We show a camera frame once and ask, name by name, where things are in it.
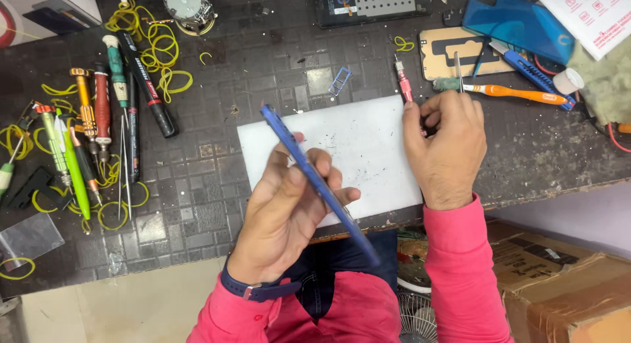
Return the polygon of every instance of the dark tiled work surface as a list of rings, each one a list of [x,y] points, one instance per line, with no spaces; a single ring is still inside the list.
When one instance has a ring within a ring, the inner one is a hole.
[[[117,0],[97,1],[106,18]],[[449,0],[449,5],[435,0],[430,17],[332,30],[314,25],[312,0],[212,1],[217,3],[220,17],[208,34],[190,37],[174,28],[181,51],[174,69],[186,70],[194,78],[193,86],[174,94],[168,106],[180,135],[163,139],[148,110],[141,109],[141,179],[151,196],[145,206],[135,209],[136,223],[112,232],[93,221],[95,230],[86,235],[78,216],[68,211],[52,213],[66,243],[37,258],[36,270],[27,279],[0,281],[2,296],[227,254],[241,228],[250,194],[236,126],[261,120],[257,110],[261,99],[290,114],[294,109],[314,110],[393,95],[398,89],[392,70],[396,46],[390,37],[402,36],[416,42],[420,31],[443,27],[443,11],[462,7],[466,0]],[[168,17],[162,0],[138,2],[156,18]],[[274,12],[264,15],[263,8]],[[95,61],[106,61],[100,41],[104,33],[103,28],[94,28],[1,50],[0,125],[14,122],[31,98],[50,99],[39,87],[41,83],[65,89],[74,83],[68,75],[70,67],[90,68]],[[199,61],[201,52],[213,56],[205,56],[206,65]],[[399,56],[414,97],[420,102],[433,95],[430,83],[422,80],[418,50]],[[341,66],[351,69],[353,75],[339,97],[331,101],[326,90]],[[479,77],[477,82],[531,88],[517,73]],[[584,122],[577,110],[564,112],[552,106],[480,94],[472,97],[482,102],[485,111],[488,153],[475,190],[486,208],[631,177],[623,155]],[[69,100],[78,107],[75,95]],[[230,116],[232,105],[238,105],[237,115]],[[117,106],[113,111],[113,120],[120,120]],[[117,135],[119,124],[113,124],[113,134]],[[111,148],[115,153],[117,138],[114,136]],[[0,161],[7,160],[7,152],[0,152]],[[8,196],[38,165],[54,171],[50,156],[38,150],[18,161]],[[115,191],[104,194],[116,199]],[[136,202],[142,197],[143,192],[134,188]],[[115,207],[104,212],[108,224],[116,223]],[[7,209],[3,202],[0,229],[34,213],[32,207]],[[381,229],[417,222],[419,218],[420,207],[411,207],[362,219],[361,224]],[[332,226],[319,230],[316,236],[336,237],[340,232],[339,227]]]

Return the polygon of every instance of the pink screwdriver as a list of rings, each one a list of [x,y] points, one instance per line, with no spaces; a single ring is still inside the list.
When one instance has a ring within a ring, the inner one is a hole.
[[[409,80],[403,72],[403,62],[399,61],[396,53],[394,54],[394,68],[396,69],[397,77],[399,79],[399,88],[401,89],[401,94],[403,94],[403,99],[405,102],[413,102],[412,87],[409,85]],[[421,135],[423,135],[423,137],[427,137],[427,131],[424,129],[423,125],[419,124],[419,126],[421,127]]]

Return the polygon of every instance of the wristwatch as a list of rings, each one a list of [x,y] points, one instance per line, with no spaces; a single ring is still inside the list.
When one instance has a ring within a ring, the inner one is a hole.
[[[281,285],[280,280],[282,277],[278,278],[278,280],[274,282],[261,282],[254,285],[242,283],[235,280],[228,273],[228,270],[226,269],[228,259],[226,259],[226,263],[222,270],[222,285],[227,291],[242,297],[246,301],[256,301],[258,303],[262,303],[265,300],[278,299],[283,296],[291,295],[302,287],[301,282],[292,282]]]

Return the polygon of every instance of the green pen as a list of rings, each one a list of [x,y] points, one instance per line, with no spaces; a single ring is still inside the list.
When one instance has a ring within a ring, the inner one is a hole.
[[[77,162],[75,146],[73,145],[73,141],[70,138],[70,132],[66,127],[66,122],[62,121],[59,115],[61,115],[61,109],[58,108],[57,121],[55,122],[56,131],[58,132],[59,136],[63,137],[64,139],[64,143],[66,146],[64,156],[66,157],[68,170],[70,170],[70,177],[73,180],[73,186],[75,187],[75,195],[77,197],[77,202],[79,203],[79,208],[83,213],[83,217],[85,217],[86,220],[89,220],[90,201],[88,200],[88,192],[86,191],[85,183],[83,183],[83,177],[81,175],[81,171],[79,170],[79,163]]]

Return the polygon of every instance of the hand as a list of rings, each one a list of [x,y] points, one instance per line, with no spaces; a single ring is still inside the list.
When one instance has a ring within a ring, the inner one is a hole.
[[[427,139],[425,125],[438,131]],[[445,91],[421,107],[406,102],[403,111],[403,143],[425,204],[432,210],[452,210],[469,205],[473,181],[486,153],[484,113],[467,93]]]
[[[295,133],[302,142],[304,135]],[[287,167],[289,152],[274,147],[263,177],[247,203],[245,223],[226,269],[231,277],[253,285],[273,282],[296,262],[317,225],[330,210],[307,184],[297,166]],[[331,165],[331,156],[311,148],[307,158],[347,205],[361,196],[359,189],[342,189],[342,173]]]

